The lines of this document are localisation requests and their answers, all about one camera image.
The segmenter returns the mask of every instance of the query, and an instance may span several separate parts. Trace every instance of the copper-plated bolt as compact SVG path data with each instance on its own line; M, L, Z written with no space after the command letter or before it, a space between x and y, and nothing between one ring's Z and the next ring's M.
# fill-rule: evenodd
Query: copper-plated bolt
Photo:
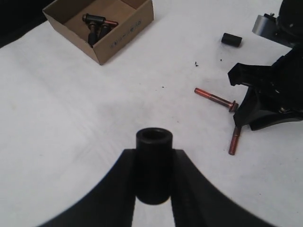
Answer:
M116 27L119 25L118 22L116 21L113 21L113 20L107 20L105 17L101 17L101 16L96 16L96 15L90 15L90 14L84 14L82 16L82 20L85 22L85 23L89 23L91 21L93 22L96 22L97 24L99 25L102 25L104 23L107 23L107 24L110 24L111 26L113 27Z
M235 126L235 129L234 129L233 135L232 135L231 145L230 145L229 151L228 151L228 153L230 155L235 155L235 153L236 153L238 142L239 142L239 137L241 135L241 130L242 130L242 127Z
M202 96L202 97L204 97L204 98L208 98L208 99L210 99L210 100L212 100L212 101L214 101L214 102L216 102L216 103L218 103L220 105L223 105L223 106L229 108L229 112L235 112L238 109L238 107L239 107L239 104L237 104L236 101L233 101L231 103L231 102L229 102L229 101L227 101L225 99L222 99L222 98L220 98L218 96L210 94L210 93L208 93L208 92L206 92L206 91L204 91L202 89L199 89L199 88L195 89L195 93L198 94L198 95L200 95L200 96Z

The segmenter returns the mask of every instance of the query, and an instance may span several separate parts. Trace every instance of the black plastic bracket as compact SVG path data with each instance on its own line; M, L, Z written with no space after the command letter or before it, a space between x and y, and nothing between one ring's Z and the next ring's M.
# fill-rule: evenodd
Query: black plastic bracket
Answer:
M136 139L91 192L40 227L131 227L136 196L153 205L171 197L177 227L273 227L216 189L172 148L169 131L144 129Z

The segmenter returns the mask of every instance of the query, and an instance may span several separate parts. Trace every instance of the black cylindrical spacer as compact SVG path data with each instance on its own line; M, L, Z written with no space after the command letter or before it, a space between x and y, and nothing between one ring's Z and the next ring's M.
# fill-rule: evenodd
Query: black cylindrical spacer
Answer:
M111 31L111 27L109 24L103 24L101 26L101 30L100 30L100 34L99 34L99 38L98 40L102 39L104 36L106 36L110 31Z
M84 14L82 16L82 20L85 22L85 23L89 23L89 22L96 22L98 24L103 24L104 21L106 20L105 17L101 17L101 16L95 16L95 15L91 15L91 14Z
M230 46L239 47L242 42L242 37L224 33L221 42Z
M158 205L170 197L172 178L172 134L160 128L136 134L136 196L146 204Z

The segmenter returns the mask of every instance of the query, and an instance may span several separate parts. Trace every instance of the open cardboard box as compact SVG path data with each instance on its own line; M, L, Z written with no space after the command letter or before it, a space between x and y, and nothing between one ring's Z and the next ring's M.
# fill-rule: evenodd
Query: open cardboard box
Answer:
M43 13L57 32L101 65L153 21L152 0L56 0ZM91 47L90 30L82 21L86 13L119 25Z

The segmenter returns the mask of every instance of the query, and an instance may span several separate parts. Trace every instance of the white cloth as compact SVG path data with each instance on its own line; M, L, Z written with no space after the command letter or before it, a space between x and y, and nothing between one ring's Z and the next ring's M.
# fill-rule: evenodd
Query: white cloth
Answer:
M242 101L246 88L230 86L227 72L289 51L251 32L280 4L154 0L155 21L104 66L48 22L0 49L0 226L37 226L73 205L145 127L170 130L174 147L255 215L302 226L302 124L244 127L231 157L232 114L194 94ZM242 36L242 47L221 44L224 32ZM133 226L174 226L170 203L137 202Z

